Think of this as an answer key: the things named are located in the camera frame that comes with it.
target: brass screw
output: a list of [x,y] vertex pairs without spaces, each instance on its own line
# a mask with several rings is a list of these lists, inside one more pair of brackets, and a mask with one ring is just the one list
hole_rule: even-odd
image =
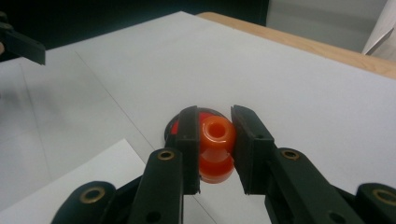
[[396,206],[396,195],[385,189],[374,189],[374,196],[381,201],[392,206]]
[[175,153],[169,150],[164,150],[160,152],[157,156],[157,158],[161,161],[169,161],[172,160],[174,157],[175,157]]
[[79,196],[79,200],[82,203],[96,203],[105,196],[105,193],[106,191],[103,187],[91,187],[82,192]]
[[297,152],[288,149],[282,150],[282,156],[292,161],[297,161],[300,159],[300,155]]

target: table edge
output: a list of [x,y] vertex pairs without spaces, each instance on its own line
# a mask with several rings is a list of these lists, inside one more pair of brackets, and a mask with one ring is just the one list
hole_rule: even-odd
[[268,27],[260,26],[251,22],[241,21],[235,18],[220,15],[215,12],[203,12],[197,15],[200,18],[214,21],[231,28],[260,36],[277,43],[288,45],[297,49],[317,54],[324,58],[332,59],[360,69],[379,74],[384,77],[396,79],[396,63],[341,49],[318,41],[310,40],[297,35],[291,35]]

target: white wall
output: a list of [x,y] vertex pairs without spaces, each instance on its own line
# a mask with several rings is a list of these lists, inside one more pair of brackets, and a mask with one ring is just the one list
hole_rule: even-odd
[[379,16],[378,22],[370,35],[362,53],[367,53],[375,43],[389,32],[396,23],[396,0],[388,0]]
[[362,52],[387,0],[271,0],[267,26]]

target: orange object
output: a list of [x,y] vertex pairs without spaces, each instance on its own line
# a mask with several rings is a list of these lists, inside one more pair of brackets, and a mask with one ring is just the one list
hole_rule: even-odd
[[207,183],[220,183],[233,172],[235,127],[226,118],[211,116],[201,122],[200,130],[200,175]]

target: screw hole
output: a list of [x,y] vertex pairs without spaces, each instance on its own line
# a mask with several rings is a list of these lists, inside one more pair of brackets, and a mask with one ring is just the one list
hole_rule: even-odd
[[329,213],[329,218],[330,218],[333,222],[338,223],[338,224],[346,223],[346,220],[345,220],[344,217],[342,217],[341,215],[339,215],[339,214],[337,214],[337,213],[334,213],[334,212],[330,212],[330,213]]
[[148,223],[155,223],[161,219],[161,213],[159,212],[150,212],[146,215],[146,221]]
[[286,159],[297,161],[300,158],[300,155],[292,150],[282,150],[282,155]]
[[106,191],[102,187],[92,187],[82,192],[79,196],[79,200],[82,203],[96,203],[105,196],[105,193]]
[[173,151],[162,151],[160,154],[158,154],[158,159],[161,161],[169,161],[172,160],[175,157],[175,153]]
[[374,189],[373,194],[382,203],[396,206],[396,195],[394,193],[384,189]]

